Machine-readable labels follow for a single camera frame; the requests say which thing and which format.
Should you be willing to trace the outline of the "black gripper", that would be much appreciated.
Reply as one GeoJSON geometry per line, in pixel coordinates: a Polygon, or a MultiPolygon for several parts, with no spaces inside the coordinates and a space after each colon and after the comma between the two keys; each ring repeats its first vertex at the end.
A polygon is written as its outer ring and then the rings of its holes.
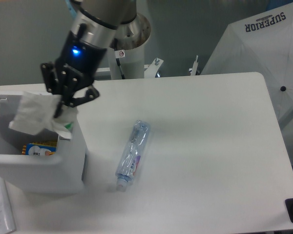
{"type": "Polygon", "coordinates": [[[69,32],[60,57],[55,62],[40,65],[47,92],[62,95],[54,118],[63,113],[63,106],[74,108],[100,96],[92,85],[94,74],[105,53],[105,48],[90,45],[69,32]],[[86,87],[88,88],[83,97],[73,97],[75,92],[86,87]]]}

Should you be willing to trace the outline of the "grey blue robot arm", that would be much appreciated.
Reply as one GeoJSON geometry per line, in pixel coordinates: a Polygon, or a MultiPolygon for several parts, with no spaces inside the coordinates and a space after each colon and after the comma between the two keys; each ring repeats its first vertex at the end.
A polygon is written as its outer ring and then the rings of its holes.
{"type": "Polygon", "coordinates": [[[63,107],[77,107],[99,97],[94,75],[123,22],[134,19],[133,0],[71,0],[76,17],[60,56],[41,64],[47,92],[61,98],[53,117],[63,107]]]}

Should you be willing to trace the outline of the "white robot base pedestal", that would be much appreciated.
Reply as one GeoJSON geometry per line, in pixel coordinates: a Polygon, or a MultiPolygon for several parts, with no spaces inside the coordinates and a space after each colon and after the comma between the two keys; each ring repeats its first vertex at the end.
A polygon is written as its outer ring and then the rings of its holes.
{"type": "Polygon", "coordinates": [[[119,26],[107,50],[112,80],[144,77],[145,45],[151,34],[148,19],[137,13],[133,21],[119,26]]]}

